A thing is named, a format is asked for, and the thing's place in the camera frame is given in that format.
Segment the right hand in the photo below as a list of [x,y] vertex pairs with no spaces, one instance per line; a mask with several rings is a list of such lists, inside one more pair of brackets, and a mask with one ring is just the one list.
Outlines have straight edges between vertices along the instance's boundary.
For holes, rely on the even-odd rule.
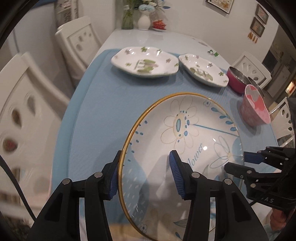
[[290,214],[286,214],[284,211],[273,208],[270,216],[271,229],[274,232],[281,231],[283,228],[285,228],[289,218]]

